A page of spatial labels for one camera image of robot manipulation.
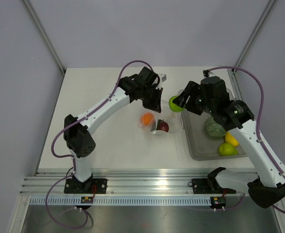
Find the orange fruit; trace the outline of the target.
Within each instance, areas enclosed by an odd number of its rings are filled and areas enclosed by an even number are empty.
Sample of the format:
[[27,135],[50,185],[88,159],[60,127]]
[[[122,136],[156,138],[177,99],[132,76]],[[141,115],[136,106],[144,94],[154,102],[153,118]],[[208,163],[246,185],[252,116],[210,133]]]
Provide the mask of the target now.
[[155,121],[155,115],[153,113],[147,112],[140,118],[140,123],[142,126],[149,126]]

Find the clear zip top bag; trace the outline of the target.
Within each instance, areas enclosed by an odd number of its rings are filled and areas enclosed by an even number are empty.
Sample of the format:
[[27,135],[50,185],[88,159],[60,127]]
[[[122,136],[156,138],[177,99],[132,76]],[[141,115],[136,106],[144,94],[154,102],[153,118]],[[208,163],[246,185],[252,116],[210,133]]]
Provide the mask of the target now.
[[173,112],[167,101],[161,101],[161,112],[142,109],[138,118],[140,129],[151,134],[177,134],[183,129],[180,112]]

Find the dark green avocado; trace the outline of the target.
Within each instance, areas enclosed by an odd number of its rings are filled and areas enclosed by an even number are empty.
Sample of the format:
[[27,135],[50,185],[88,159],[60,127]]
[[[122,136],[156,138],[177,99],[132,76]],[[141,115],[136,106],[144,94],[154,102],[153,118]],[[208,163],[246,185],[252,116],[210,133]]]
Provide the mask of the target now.
[[157,131],[157,121],[155,120],[151,125],[151,132]]

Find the dark red passion fruit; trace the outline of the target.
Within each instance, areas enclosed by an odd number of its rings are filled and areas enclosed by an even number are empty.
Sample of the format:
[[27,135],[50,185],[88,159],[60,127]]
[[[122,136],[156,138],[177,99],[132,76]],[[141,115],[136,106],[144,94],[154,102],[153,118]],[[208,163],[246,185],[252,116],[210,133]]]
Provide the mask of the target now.
[[167,122],[159,119],[158,123],[157,123],[157,130],[158,131],[164,131],[164,132],[168,132],[169,131],[169,125]]

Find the green netted melon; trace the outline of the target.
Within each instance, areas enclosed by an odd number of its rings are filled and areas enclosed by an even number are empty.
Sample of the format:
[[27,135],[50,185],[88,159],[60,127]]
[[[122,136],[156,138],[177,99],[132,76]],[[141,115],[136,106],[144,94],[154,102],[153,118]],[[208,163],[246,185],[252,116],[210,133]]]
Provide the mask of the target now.
[[226,134],[222,125],[215,122],[212,116],[208,117],[204,123],[204,129],[210,138],[223,138]]

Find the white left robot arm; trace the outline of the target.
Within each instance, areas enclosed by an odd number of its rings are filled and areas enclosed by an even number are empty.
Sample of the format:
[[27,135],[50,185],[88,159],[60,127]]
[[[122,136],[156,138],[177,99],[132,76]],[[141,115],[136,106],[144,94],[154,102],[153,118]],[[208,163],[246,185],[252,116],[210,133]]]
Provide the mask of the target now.
[[65,118],[64,140],[73,156],[75,188],[87,193],[91,187],[92,172],[86,160],[95,150],[92,137],[97,128],[110,116],[135,100],[140,100],[145,109],[160,113],[162,83],[167,80],[165,74],[157,74],[143,67],[138,74],[119,77],[112,92],[97,105],[85,113]]

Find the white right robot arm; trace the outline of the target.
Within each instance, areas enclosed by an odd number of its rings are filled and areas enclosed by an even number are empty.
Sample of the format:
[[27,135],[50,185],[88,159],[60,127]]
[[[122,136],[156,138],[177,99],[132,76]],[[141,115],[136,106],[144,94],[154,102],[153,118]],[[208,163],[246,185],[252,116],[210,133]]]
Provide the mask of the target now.
[[225,81],[217,76],[200,83],[189,81],[173,101],[176,106],[196,115],[209,114],[240,144],[252,162],[256,174],[242,175],[219,167],[208,174],[212,192],[231,189],[248,194],[262,208],[269,208],[285,197],[285,165],[267,142],[258,120],[242,100],[230,99]]

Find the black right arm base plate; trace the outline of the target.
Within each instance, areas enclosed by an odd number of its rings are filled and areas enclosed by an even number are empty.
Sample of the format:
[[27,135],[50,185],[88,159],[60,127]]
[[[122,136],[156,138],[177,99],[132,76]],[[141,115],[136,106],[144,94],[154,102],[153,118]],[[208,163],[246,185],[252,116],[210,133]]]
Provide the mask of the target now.
[[194,194],[236,194],[236,191],[229,188],[222,188],[215,180],[208,178],[194,178],[187,183]]

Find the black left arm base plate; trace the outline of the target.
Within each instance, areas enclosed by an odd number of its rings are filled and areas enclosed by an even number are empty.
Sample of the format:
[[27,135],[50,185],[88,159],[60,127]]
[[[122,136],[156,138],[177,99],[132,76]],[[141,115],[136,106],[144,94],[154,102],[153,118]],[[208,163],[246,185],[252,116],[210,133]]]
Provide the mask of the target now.
[[107,179],[89,178],[85,182],[78,181],[75,177],[66,179],[65,194],[105,194]]

